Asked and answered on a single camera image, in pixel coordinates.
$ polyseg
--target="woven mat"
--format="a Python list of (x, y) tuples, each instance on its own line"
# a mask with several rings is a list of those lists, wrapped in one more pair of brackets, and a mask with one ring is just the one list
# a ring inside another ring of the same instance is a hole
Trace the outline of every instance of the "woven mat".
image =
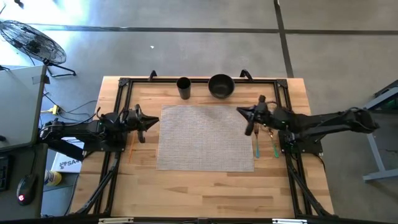
[(163, 105), (157, 169), (252, 172), (246, 125), (232, 106)]

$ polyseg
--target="wooden table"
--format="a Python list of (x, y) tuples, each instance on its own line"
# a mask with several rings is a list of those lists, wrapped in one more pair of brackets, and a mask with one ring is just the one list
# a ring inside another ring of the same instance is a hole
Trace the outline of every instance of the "wooden table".
[[(101, 107), (100, 113), (113, 111), (119, 78), (104, 77), (97, 103), (97, 107)], [(290, 78), (287, 81), (294, 111), (310, 114), (303, 79)], [(124, 102), (126, 92), (124, 91), (121, 102)], [(135, 83), (130, 107), (139, 103), (143, 113), (160, 117), (162, 105), (251, 106), (257, 104), (260, 94), (265, 95), (267, 101), (275, 100), (274, 88), (268, 84), (237, 84), (229, 98), (218, 100), (210, 95), (206, 84), (192, 83), (191, 98), (181, 100), (174, 83)], [(278, 159), (274, 157), (271, 140), (265, 131), (259, 133), (261, 157), (254, 161), (254, 172), (156, 170), (159, 123), (145, 133), (145, 144), (139, 143), (133, 135), (136, 133), (129, 134), (126, 151), (122, 153), (112, 216), (294, 216), (285, 159), (280, 152)], [(96, 152), (83, 161), (71, 211), (77, 211), (83, 206), (98, 185), (103, 157), (103, 152)], [(309, 189), (324, 208), (333, 213), (322, 163), (319, 158), (309, 154), (303, 155), (303, 163)], [(104, 193), (102, 209), (107, 194), (108, 188)], [(298, 196), (303, 210), (300, 190)]]

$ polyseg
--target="black mug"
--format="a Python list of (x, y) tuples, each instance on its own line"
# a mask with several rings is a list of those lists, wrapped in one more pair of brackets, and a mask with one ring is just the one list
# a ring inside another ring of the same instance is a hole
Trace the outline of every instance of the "black mug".
[(177, 80), (177, 88), (180, 93), (180, 97), (183, 100), (187, 100), (191, 97), (191, 80), (187, 77), (181, 77)]
[(211, 95), (215, 98), (225, 99), (231, 96), (234, 91), (235, 82), (231, 77), (225, 74), (218, 74), (210, 78), (208, 87)]

